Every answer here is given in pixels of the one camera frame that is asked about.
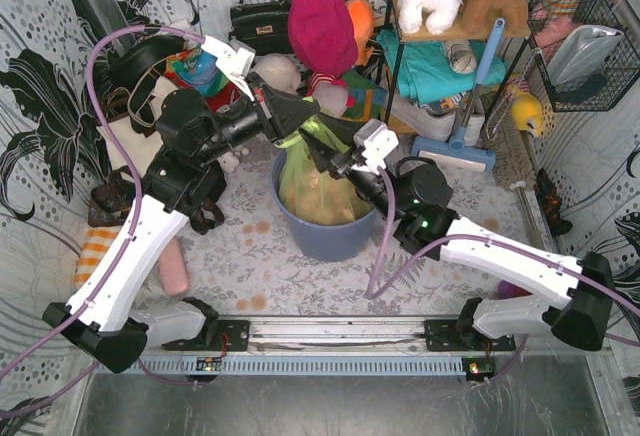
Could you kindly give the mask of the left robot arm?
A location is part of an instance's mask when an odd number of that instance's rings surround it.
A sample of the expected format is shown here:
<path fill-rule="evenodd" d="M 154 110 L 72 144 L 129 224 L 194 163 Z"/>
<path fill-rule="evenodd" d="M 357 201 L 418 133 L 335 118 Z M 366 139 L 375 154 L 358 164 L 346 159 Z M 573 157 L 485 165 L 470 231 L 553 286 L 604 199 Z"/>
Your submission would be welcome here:
<path fill-rule="evenodd" d="M 134 311 L 134 299 L 171 239 L 208 198 L 223 190 L 219 157 L 262 134 L 280 143 L 319 110 L 310 97 L 269 86 L 257 73 L 247 94 L 222 114 L 195 89 L 167 95 L 155 128 L 162 146 L 136 190 L 118 236 L 94 273 L 68 302 L 54 302 L 43 320 L 113 373 L 130 368 L 148 348 L 217 338 L 218 312 L 194 297 L 165 309 Z"/>

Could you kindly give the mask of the blue trash bin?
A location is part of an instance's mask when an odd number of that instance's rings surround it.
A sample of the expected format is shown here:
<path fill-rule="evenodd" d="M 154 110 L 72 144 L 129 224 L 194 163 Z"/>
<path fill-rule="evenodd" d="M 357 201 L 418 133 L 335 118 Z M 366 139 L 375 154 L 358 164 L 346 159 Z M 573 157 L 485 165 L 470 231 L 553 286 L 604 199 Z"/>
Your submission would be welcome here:
<path fill-rule="evenodd" d="M 298 218 L 279 198 L 280 176 L 286 159 L 284 150 L 274 158 L 270 170 L 271 193 L 297 248 L 305 256 L 320 262 L 334 263 L 355 258 L 373 234 L 377 212 L 371 210 L 354 222 L 336 226 L 318 225 Z"/>

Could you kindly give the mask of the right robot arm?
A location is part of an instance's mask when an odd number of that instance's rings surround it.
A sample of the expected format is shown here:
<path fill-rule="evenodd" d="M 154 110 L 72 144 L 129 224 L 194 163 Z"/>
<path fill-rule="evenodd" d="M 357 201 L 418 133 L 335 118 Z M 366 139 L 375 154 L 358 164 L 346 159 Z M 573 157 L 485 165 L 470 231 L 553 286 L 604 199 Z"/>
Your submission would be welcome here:
<path fill-rule="evenodd" d="M 387 237 L 414 259 L 464 265 L 524 290 L 509 299 L 469 299 L 454 326 L 459 345 L 480 349 L 501 337 L 550 333 L 579 350 L 602 348 L 615 292 L 603 256 L 561 256 L 489 231 L 449 208 L 452 190 L 434 162 L 399 175 L 389 172 L 385 158 L 398 140 L 384 123 L 321 119 L 348 148 L 334 149 L 300 129 L 316 169 L 348 180 L 384 216 Z"/>

